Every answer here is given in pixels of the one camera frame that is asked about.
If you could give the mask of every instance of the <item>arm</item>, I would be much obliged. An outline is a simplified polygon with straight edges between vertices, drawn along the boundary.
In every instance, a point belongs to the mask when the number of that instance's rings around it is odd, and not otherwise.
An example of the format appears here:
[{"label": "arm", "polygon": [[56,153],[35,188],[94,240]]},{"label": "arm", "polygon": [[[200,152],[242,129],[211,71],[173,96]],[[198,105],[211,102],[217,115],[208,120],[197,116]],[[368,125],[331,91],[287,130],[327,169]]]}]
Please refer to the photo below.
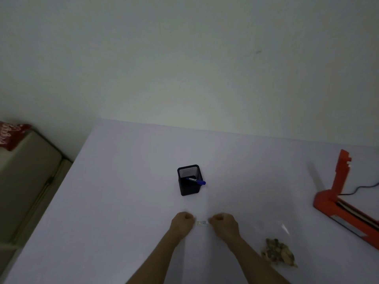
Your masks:
[{"label": "arm", "polygon": [[178,213],[157,247],[126,284],[163,284],[175,247],[191,231],[194,223],[192,214]]},{"label": "arm", "polygon": [[249,284],[289,284],[239,235],[238,223],[227,213],[220,213],[208,219],[215,233],[228,245],[237,258]]}]

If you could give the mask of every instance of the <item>tabletop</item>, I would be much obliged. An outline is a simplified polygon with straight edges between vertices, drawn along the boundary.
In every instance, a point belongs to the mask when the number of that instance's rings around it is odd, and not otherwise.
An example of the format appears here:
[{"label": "tabletop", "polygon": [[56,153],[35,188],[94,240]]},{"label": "tabletop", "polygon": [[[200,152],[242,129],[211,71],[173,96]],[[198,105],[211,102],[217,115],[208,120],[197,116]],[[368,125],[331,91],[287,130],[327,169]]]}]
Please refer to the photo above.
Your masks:
[{"label": "tabletop", "polygon": [[[5,283],[123,284],[184,210],[233,214],[257,251],[286,243],[299,268],[276,269],[291,283],[374,283],[379,251],[312,206],[341,149],[353,159],[344,192],[378,182],[377,148],[100,120]],[[194,164],[206,185],[181,196],[177,168]],[[378,219],[378,196],[345,199]],[[210,226],[179,244],[166,278],[195,282],[246,283]]]}]

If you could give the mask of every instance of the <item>white wall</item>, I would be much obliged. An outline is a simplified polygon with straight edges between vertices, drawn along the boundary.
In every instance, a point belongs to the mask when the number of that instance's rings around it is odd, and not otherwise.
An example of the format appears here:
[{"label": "white wall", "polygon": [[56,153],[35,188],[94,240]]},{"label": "white wall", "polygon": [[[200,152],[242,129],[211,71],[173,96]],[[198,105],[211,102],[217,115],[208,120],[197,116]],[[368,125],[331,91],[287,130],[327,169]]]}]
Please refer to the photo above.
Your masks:
[{"label": "white wall", "polygon": [[0,117],[71,158],[98,117],[379,145],[379,0],[0,6]]}]

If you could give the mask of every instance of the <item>cable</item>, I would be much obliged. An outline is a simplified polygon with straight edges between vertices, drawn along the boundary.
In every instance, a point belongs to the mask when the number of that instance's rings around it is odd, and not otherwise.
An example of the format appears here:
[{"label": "cable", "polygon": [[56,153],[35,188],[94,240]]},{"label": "cable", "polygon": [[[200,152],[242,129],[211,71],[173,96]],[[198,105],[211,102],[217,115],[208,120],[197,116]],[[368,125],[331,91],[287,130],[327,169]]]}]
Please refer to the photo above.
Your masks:
[{"label": "cable", "polygon": [[376,187],[376,186],[379,186],[379,182],[377,184],[374,184],[373,186],[358,186],[353,193],[342,193],[342,194],[339,194],[339,195],[353,195],[354,193],[356,193],[358,191],[358,189],[360,188],[373,188],[373,187]]}]

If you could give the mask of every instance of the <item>black mesh pen holder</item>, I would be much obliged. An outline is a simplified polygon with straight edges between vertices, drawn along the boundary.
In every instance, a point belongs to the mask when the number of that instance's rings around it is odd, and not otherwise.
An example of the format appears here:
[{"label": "black mesh pen holder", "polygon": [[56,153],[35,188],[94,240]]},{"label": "black mesh pen holder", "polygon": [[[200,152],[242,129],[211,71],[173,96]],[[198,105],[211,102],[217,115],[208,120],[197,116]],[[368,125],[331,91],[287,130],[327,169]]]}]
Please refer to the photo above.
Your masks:
[{"label": "black mesh pen holder", "polygon": [[178,176],[179,176],[180,194],[182,196],[195,194],[200,191],[201,185],[197,184],[194,181],[190,181],[186,179],[186,177],[188,177],[188,178],[203,180],[203,177],[201,176],[201,172],[200,172],[200,167],[198,165],[179,167]]}]

